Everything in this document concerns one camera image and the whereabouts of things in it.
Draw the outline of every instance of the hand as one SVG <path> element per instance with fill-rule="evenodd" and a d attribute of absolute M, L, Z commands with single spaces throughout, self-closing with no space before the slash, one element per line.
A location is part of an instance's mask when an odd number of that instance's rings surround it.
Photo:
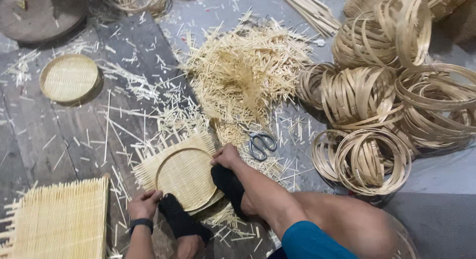
<path fill-rule="evenodd" d="M 225 168 L 233 170 L 238 162 L 241 162 L 239 157 L 238 148 L 230 143 L 220 148 L 210 161 L 211 165 L 220 164 Z"/>
<path fill-rule="evenodd" d="M 133 199 L 127 205 L 131 219 L 146 218 L 152 221 L 158 202 L 162 199 L 162 191 L 152 189 Z"/>

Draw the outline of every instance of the black wristband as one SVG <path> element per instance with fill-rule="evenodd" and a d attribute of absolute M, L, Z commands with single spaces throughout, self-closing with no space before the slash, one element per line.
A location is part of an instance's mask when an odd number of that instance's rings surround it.
<path fill-rule="evenodd" d="M 138 225 L 148 226 L 150 228 L 150 234 L 152 234 L 152 232 L 154 231 L 154 223 L 151 220 L 146 218 L 135 219 L 130 222 L 129 233 L 131 237 L 132 237 L 132 232 L 134 231 L 134 227 Z"/>

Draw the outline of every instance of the foot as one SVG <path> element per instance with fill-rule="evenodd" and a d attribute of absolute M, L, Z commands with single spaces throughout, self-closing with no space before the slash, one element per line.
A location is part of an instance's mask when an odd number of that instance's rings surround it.
<path fill-rule="evenodd" d="M 218 164 L 211 168 L 211 176 L 213 183 L 218 189 L 223 191 L 225 198 L 231 202 L 238 217 L 244 221 L 248 221 L 249 215 L 254 214 L 252 212 L 253 207 L 245 195 L 245 189 L 235 173 Z"/>
<path fill-rule="evenodd" d="M 206 245 L 211 237 L 210 229 L 201 223 L 193 221 L 192 217 L 183 210 L 177 198 L 166 194 L 158 204 L 158 210 L 165 216 L 167 223 L 172 228 L 176 239 L 184 236 L 198 235 Z"/>

